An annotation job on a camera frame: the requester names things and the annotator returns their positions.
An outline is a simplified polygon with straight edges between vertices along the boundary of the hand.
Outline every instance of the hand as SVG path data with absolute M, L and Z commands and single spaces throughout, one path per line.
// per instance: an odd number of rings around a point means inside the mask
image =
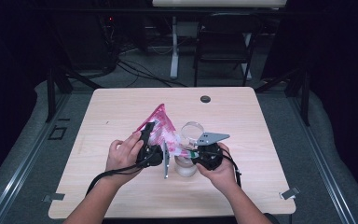
M 144 144 L 143 140 L 139 140 L 141 132 L 133 133 L 127 140 L 115 140 L 109 148 L 109 156 L 106 162 L 105 171 L 117 170 L 132 166 L 136 162 L 136 157 Z M 112 180 L 118 188 L 136 177 L 140 171 L 134 168 L 124 171 L 128 175 L 111 175 L 105 178 Z
M 229 149 L 223 143 L 217 143 L 219 147 L 229 152 Z M 233 185 L 237 186 L 237 182 L 235 180 L 234 168 L 230 161 L 227 159 L 223 159 L 222 164 L 216 169 L 209 171 L 201 164 L 197 163 L 197 168 L 200 173 L 207 178 L 209 178 L 212 184 L 220 190 L 223 194 L 226 194 L 226 191 L 231 188 Z

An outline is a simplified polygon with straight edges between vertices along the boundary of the metal bracket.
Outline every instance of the metal bracket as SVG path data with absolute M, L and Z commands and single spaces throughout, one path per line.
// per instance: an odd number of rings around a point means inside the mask
M 45 195 L 43 197 L 42 202 L 44 203 L 52 203 L 54 200 L 62 201 L 65 194 L 52 193 L 51 195 Z
M 213 143 L 229 138 L 226 133 L 203 133 L 201 137 L 194 144 L 195 146 L 209 146 Z
M 281 198 L 284 198 L 285 200 L 289 199 L 289 198 L 295 198 L 296 195 L 300 192 L 300 190 L 298 189 L 298 187 L 294 187 L 292 189 L 287 190 L 284 193 L 279 193 Z
M 170 152 L 168 151 L 167 143 L 164 142 L 162 149 L 162 163 L 164 164 L 164 179 L 168 178 L 168 167 L 170 167 Z

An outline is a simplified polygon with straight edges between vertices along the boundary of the small black object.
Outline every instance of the small black object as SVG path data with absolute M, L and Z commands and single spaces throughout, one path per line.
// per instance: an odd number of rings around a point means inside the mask
M 139 164 L 139 168 L 146 168 L 149 166 L 157 166 L 162 163 L 163 152 L 161 146 L 154 145 L 149 146 L 147 143 L 153 128 L 155 126 L 154 122 L 148 122 L 145 125 L 145 128 L 141 131 L 141 140 L 144 140 L 144 145 L 138 153 L 136 158 L 136 164 Z
M 217 145 L 217 143 L 213 143 L 208 146 L 198 146 L 197 150 L 199 156 L 191 159 L 194 164 L 199 163 L 207 170 L 214 170 L 222 164 L 223 150 Z

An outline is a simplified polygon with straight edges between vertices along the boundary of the wooden table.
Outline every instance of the wooden table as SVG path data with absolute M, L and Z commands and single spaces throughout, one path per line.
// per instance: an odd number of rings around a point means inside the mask
M 211 97 L 210 103 L 200 100 Z M 66 218 L 84 198 L 91 180 L 104 171 L 108 148 L 115 139 L 126 139 L 159 104 L 177 131 L 188 122 L 199 122 L 205 132 L 228 133 L 229 146 L 242 176 L 242 188 L 264 213 L 292 214 L 293 199 L 280 192 L 289 189 L 255 92 L 235 88 L 99 89 L 89 103 L 57 193 L 51 218 Z M 218 217 L 232 216 L 226 198 L 209 179 L 196 172 L 181 177 L 173 169 L 168 178 L 163 166 L 144 169 L 118 192 L 105 217 Z

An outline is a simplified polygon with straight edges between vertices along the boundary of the dark background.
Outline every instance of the dark background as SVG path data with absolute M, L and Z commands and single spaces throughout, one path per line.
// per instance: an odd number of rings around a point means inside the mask
M 288 10 L 329 9 L 332 16 L 314 21 L 284 19 L 263 77 L 280 76 L 298 66 L 313 48 L 315 36 L 323 37 L 322 48 L 317 50 L 308 70 L 311 90 L 324 103 L 333 126 L 337 151 L 358 181 L 358 2 L 344 3 L 331 8 L 323 1 L 289 1 Z M 94 32 L 89 38 L 75 35 L 77 40 L 71 43 L 70 38 L 64 40 L 64 28 L 57 19 L 36 15 L 26 10 L 27 4 L 0 1 L 0 165 L 32 113 L 36 101 L 34 87 L 46 80 L 51 67 L 57 64 L 74 67 L 81 60 L 81 63 L 104 67 L 105 60 L 109 64 L 112 59 L 109 58 L 112 50 L 104 47 L 103 32 L 95 26 L 98 22 L 94 19 L 77 19 L 86 31 Z M 37 4 L 45 6 L 46 2 Z M 89 55 L 74 58 L 69 46 L 76 41 L 89 47 L 98 46 L 90 47 L 98 51 L 88 50 L 88 53 L 99 53 L 99 58 Z M 92 58 L 100 62 L 88 62 L 86 56 L 89 61 Z

